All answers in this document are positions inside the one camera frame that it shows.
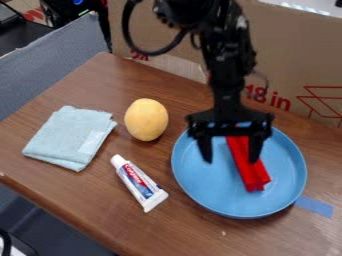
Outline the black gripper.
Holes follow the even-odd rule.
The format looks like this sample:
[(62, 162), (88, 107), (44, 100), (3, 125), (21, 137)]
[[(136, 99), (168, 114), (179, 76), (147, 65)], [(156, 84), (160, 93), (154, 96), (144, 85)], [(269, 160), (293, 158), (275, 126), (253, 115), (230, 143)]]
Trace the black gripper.
[(214, 107), (186, 116), (188, 135), (198, 138), (202, 158), (212, 162), (210, 136), (249, 136), (249, 161), (259, 159), (265, 140), (271, 136), (273, 113), (257, 111), (242, 104), (241, 95), (214, 95)]

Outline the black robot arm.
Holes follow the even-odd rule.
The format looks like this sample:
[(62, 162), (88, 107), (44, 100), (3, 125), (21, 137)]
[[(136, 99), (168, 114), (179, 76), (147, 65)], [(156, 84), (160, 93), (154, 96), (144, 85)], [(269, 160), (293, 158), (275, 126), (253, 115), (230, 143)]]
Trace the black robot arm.
[(214, 137), (245, 136), (247, 159), (254, 163), (271, 136), (274, 115), (246, 107), (241, 100), (245, 77), (257, 65), (242, 8), (237, 0), (155, 0), (154, 12), (191, 35), (191, 44), (204, 58), (214, 106), (186, 116), (188, 135), (198, 142), (203, 160), (212, 161)]

